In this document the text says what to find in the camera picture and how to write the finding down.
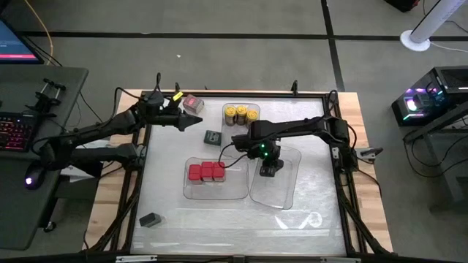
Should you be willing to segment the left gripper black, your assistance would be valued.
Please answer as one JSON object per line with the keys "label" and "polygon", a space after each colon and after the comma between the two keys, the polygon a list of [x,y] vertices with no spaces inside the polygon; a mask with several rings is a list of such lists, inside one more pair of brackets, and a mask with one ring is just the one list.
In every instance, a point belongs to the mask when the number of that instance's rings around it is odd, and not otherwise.
{"label": "left gripper black", "polygon": [[157,122],[161,126],[174,126],[180,129],[181,132],[184,132],[189,126],[193,126],[202,121],[203,119],[201,117],[189,113],[182,113],[182,109],[179,107],[169,107],[168,109],[159,111]]}

